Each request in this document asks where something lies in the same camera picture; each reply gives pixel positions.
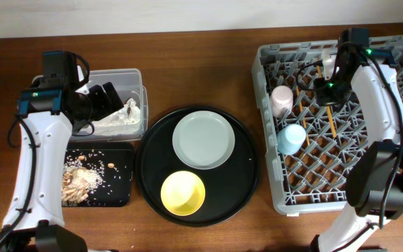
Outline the food scraps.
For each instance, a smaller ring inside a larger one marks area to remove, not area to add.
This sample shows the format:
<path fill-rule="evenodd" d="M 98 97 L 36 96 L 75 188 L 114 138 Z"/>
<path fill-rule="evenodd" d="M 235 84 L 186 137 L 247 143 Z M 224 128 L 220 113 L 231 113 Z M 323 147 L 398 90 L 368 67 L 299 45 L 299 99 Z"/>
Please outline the food scraps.
<path fill-rule="evenodd" d="M 107 152 L 68 150 L 62 173 L 63 207 L 114 207 L 122 203 L 116 190 L 122 185 L 122 171 Z"/>

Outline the yellow bowl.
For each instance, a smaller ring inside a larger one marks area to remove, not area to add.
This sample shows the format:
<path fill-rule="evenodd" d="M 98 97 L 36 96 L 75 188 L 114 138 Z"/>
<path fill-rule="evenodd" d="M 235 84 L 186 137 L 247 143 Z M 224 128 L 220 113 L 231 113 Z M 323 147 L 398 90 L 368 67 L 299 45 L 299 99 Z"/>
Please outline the yellow bowl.
<path fill-rule="evenodd" d="M 198 211 L 205 200 L 206 189 L 198 175 L 177 171 L 163 182 L 160 198 L 164 208 L 177 216 L 189 216 Z"/>

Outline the white napkin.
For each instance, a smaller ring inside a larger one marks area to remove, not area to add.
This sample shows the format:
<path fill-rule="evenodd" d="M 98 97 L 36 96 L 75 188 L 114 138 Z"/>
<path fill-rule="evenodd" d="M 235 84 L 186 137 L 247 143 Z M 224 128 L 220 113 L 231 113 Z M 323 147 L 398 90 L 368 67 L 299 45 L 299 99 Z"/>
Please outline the white napkin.
<path fill-rule="evenodd" d="M 95 135 L 115 136 L 134 134 L 141 126 L 141 109 L 133 98 L 129 98 L 124 107 L 106 118 L 93 122 Z"/>

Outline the light grey plate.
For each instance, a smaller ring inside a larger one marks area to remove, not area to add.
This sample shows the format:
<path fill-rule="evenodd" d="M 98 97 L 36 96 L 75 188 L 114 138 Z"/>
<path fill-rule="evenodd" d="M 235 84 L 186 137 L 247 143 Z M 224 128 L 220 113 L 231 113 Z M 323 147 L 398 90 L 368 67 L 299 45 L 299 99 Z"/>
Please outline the light grey plate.
<path fill-rule="evenodd" d="M 225 163 L 235 147 L 236 137 L 226 117 L 213 111 L 195 111 L 175 126 L 172 146 L 185 165 L 201 170 Z"/>

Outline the pink cup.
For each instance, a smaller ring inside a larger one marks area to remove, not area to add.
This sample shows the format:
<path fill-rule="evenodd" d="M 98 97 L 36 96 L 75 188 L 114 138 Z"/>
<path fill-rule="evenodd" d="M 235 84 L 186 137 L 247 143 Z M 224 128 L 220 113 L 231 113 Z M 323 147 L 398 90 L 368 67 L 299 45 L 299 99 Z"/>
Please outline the pink cup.
<path fill-rule="evenodd" d="M 270 103 L 275 118 L 284 116 L 287 111 L 292 110 L 293 92 L 291 88 L 286 85 L 275 87 L 270 96 Z"/>

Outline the blue cup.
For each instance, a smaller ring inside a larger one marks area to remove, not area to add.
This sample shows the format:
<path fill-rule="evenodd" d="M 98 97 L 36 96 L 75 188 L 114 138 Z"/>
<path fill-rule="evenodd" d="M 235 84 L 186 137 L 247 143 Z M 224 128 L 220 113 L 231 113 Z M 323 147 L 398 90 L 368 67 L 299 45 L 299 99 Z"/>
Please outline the blue cup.
<path fill-rule="evenodd" d="M 295 154 L 306 140 L 305 129 L 298 124 L 284 127 L 277 135 L 278 151 L 284 155 Z"/>

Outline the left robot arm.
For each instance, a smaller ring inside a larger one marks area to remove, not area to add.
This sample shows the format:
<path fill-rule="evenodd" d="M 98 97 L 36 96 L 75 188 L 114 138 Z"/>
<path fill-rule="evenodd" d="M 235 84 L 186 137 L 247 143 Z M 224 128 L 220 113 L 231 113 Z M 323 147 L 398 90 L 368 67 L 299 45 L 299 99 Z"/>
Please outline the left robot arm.
<path fill-rule="evenodd" d="M 123 108 L 110 82 L 88 88 L 74 52 L 43 53 L 43 75 L 17 101 L 21 127 L 17 180 L 0 231 L 0 251 L 87 251 L 82 237 L 64 227 L 62 174 L 69 139 Z"/>

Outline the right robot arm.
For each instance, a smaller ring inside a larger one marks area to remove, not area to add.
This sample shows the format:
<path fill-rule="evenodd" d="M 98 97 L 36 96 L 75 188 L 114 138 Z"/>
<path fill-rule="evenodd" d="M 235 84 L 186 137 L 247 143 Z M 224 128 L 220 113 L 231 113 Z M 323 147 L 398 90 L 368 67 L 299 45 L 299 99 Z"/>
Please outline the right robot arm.
<path fill-rule="evenodd" d="M 310 251 L 357 251 L 377 230 L 403 214 L 403 101 L 390 50 L 371 48 L 369 31 L 350 28 L 337 53 L 317 63 L 313 82 L 321 106 L 352 95 L 363 113 L 369 147 L 346 177 L 346 200 L 332 226 L 314 237 Z"/>

